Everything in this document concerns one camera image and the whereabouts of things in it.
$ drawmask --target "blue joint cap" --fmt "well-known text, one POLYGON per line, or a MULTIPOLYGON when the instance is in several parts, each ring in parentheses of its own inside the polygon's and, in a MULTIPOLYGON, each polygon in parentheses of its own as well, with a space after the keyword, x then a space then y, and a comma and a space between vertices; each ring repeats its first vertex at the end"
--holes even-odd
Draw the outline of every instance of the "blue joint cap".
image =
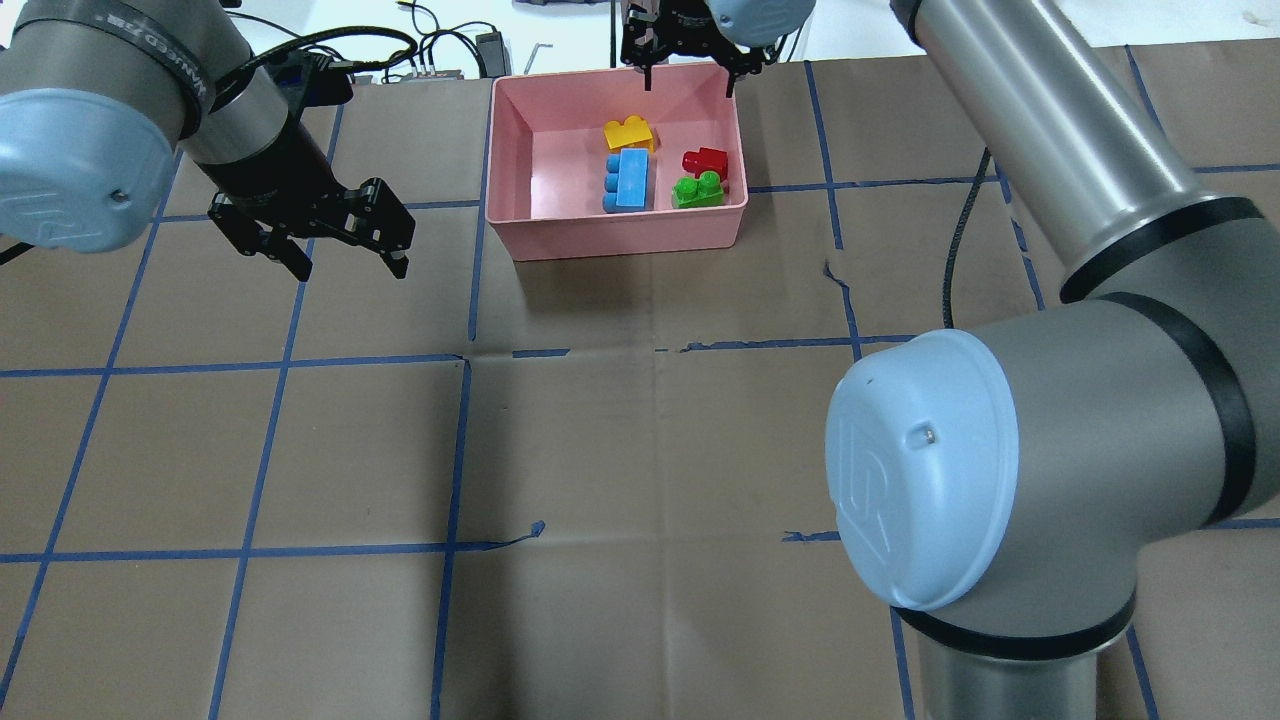
POLYGON ((604 211, 639 213, 649 209, 649 151, 623 147, 604 164, 604 211))
POLYGON ((0 233, 79 252, 124 247, 150 224, 174 164, 160 128, 110 97, 0 96, 0 233))
POLYGON ((969 592, 1009 527, 1018 457, 1012 391, 977 337, 937 331, 855 363, 827 414, 827 482, 867 587, 919 611, 969 592))

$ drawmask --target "black cable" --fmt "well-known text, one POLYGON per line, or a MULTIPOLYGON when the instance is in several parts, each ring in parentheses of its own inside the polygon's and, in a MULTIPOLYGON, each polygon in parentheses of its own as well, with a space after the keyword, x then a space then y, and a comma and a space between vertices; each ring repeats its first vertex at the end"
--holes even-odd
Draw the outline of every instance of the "black cable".
POLYGON ((408 8, 410 17, 413 20, 413 31, 417 32, 419 35, 426 35, 426 32, 422 28, 417 27, 419 10, 422 10, 431 18, 431 22, 435 23, 435 29, 440 29, 440 18, 435 17, 435 13, 433 13, 431 9, 428 8, 426 5, 419 5, 417 0, 396 0, 396 4, 401 5, 402 8, 408 8))
POLYGON ((0 252, 0 265, 15 260, 23 252, 36 247, 35 245, 27 245, 26 242, 19 242, 9 247, 8 250, 0 252))
POLYGON ((954 328, 955 318, 951 316, 951 281, 956 272, 956 255, 960 252, 960 240, 964 237, 964 227, 969 224, 969 214, 978 201, 978 191, 987 179, 987 165, 991 164, 991 149, 983 149, 982 161, 978 163, 978 172, 973 176, 973 184, 969 186, 969 196, 964 200, 960 210, 960 219, 956 220, 956 232, 951 234, 951 247, 947 250, 947 268, 942 272, 942 327, 954 328))
POLYGON ((485 27, 489 28, 489 32, 498 32, 498 26, 495 26, 495 24, 493 24, 490 22, 486 22, 486 20, 470 20, 470 22, 465 22, 465 23, 462 23, 460 26, 453 26, 449 29, 462 29, 462 28, 470 27, 470 26, 485 26, 485 27))
POLYGON ((782 51, 787 47, 787 38, 791 35, 783 35, 781 40, 774 42, 771 47, 764 49, 764 64, 772 65, 782 58, 782 51))
MULTIPOLYGON (((241 13, 241 12, 237 12, 237 10, 227 10, 227 14, 230 15, 230 17, 233 17, 233 18, 239 18, 242 20, 253 20, 255 23, 265 24, 266 27, 276 29, 279 32, 283 32, 284 35, 288 35, 289 37, 294 37, 294 38, 302 37, 301 35, 293 32, 292 29, 289 29, 289 28, 287 28, 287 27, 284 27, 282 24, 274 23, 274 22, 271 22, 271 20, 269 20, 266 18, 260 18, 257 15, 251 15, 248 13, 241 13)), ((335 58, 338 60, 346 60, 346 58, 343 58, 340 53, 338 53, 333 47, 329 47, 328 45, 316 45, 316 49, 324 51, 329 56, 335 58)))
POLYGON ((800 23, 800 27, 796 29, 796 36, 791 41, 791 53, 787 54, 787 59, 786 59, 787 63, 791 61, 791 58, 796 56, 796 47, 800 46, 800 33, 804 32, 804 26, 808 24, 808 23, 809 23, 809 18, 805 18, 804 22, 800 23))
MULTIPOLYGON (((325 40, 337 40, 339 37, 357 37, 357 36, 389 37, 392 40, 403 41, 406 45, 408 45, 408 47, 393 53, 385 60, 371 60, 371 61, 344 60, 348 63, 348 67, 344 68, 344 70, 348 74, 393 68, 403 63, 410 56, 412 56, 413 53, 417 50, 417 41, 413 40, 413 36, 406 32, 401 32, 398 29, 392 29, 389 27, 348 26, 348 27, 337 27, 333 29, 324 29, 320 32, 312 32, 310 35, 303 35, 301 37, 294 37, 293 40, 289 40, 287 42, 282 42, 280 45, 276 45, 275 47, 268 50, 266 53, 250 58, 248 60, 242 63, 238 68, 230 70, 218 81, 218 95, 221 96, 229 90, 234 88, 239 82, 250 77, 253 73, 253 70, 265 65, 273 58, 280 56, 293 50, 301 50, 303 47, 324 42, 325 40)), ((214 105, 218 106, 220 102, 215 101, 214 105)))
POLYGON ((609 0, 609 67, 618 67, 618 0, 609 0))
POLYGON ((431 68, 435 67, 435 41, 442 37, 456 37, 461 42, 471 58, 476 61, 476 68, 480 70, 480 77, 489 77, 488 68, 485 68, 484 58, 480 56, 480 50, 472 40, 453 28, 438 29, 435 32, 428 33, 422 37, 422 44, 417 53, 417 59, 431 68))

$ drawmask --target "silver metal rod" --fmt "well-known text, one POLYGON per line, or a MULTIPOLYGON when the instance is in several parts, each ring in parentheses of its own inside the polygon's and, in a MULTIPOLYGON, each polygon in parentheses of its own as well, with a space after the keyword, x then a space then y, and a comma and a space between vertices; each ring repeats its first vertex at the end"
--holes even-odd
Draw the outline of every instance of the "silver metal rod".
POLYGON ((996 660, 920 638, 928 720, 1094 720, 1097 652, 996 660))
POLYGON ((1216 196, 1052 0, 924 0, 915 33, 1069 270, 1216 196))

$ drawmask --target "white surface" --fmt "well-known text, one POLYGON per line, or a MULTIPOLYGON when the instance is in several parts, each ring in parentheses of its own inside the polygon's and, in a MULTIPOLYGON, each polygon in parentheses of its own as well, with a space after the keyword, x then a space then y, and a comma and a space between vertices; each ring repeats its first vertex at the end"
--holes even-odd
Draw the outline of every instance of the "white surface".
MULTIPOLYGON (((511 49, 511 65, 525 68, 535 42, 549 42, 538 53, 532 72, 607 68, 609 64, 609 5, 517 4, 513 0, 420 0, 445 26, 489 20, 511 49)), ((0 0, 0 44, 8 44, 22 3, 0 0)), ((1102 45, 1152 45, 1199 40, 1280 37, 1280 0, 1061 0, 1085 38, 1102 45)), ((244 13, 275 20, 297 32, 344 24, 381 24, 412 32, 408 12, 394 0, 244 0, 244 13)), ((430 27, 421 14, 420 24, 430 27)), ((255 50, 284 40, 274 29, 237 20, 255 50)), ((467 28, 472 36, 485 28, 467 28)), ((348 56, 385 56, 387 40, 344 40, 334 44, 348 56)), ((818 0, 814 19, 800 37, 796 59, 874 58, 919 53, 899 27, 888 0, 818 0)), ((475 77, 475 63, 454 40, 442 40, 436 67, 462 68, 475 77)))

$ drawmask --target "black band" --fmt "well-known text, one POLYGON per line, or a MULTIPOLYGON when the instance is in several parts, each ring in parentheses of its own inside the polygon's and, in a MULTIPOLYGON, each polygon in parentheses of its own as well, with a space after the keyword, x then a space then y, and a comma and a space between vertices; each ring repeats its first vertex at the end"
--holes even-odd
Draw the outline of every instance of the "black band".
POLYGON ((968 630, 916 610, 895 607, 893 611, 929 639, 960 652, 1004 660, 1061 660, 1097 650, 1123 633, 1133 619, 1137 603, 1138 596, 1134 593, 1119 612, 1092 628, 1065 635, 1024 638, 968 630))
POLYGON ((1240 379, 1222 355, 1222 350, 1187 315, 1158 300, 1129 292, 1111 292, 1098 300, 1106 300, 1140 313, 1178 343, 1178 347, 1192 361, 1208 391, 1217 421, 1222 427, 1222 450, 1226 468, 1222 474, 1222 491, 1217 505, 1204 520, 1212 525, 1230 518, 1253 487, 1253 473, 1257 464, 1257 434, 1253 427, 1253 414, 1249 401, 1240 387, 1240 379))
POLYGON ((1219 197, 1174 210, 1121 237, 1091 258, 1066 278, 1059 297, 1062 302, 1084 300, 1111 275, 1170 242, 1231 220, 1261 217, 1258 208, 1244 197, 1219 197))
POLYGON ((893 8, 893 14, 897 15, 897 22, 902 23, 906 28, 906 35, 911 37, 911 42, 920 45, 920 41, 915 37, 915 15, 920 12, 920 3, 924 0, 890 0, 890 6, 893 8))
MULTIPOLYGON (((3 241, 3 240, 4 240, 4 236, 0 236, 0 241, 3 241)), ((0 265, 4 265, 5 263, 9 263, 12 260, 15 260, 23 252, 26 252, 28 250, 32 250, 33 247, 35 247, 33 245, 28 245, 26 242, 14 243, 8 250, 0 252, 0 265)))
POLYGON ((214 104, 214 79, 196 55, 164 27, 119 0, 27 0, 14 35, 40 20, 61 20, 91 27, 123 40, 145 53, 178 81, 187 118, 179 140, 196 135, 214 104))

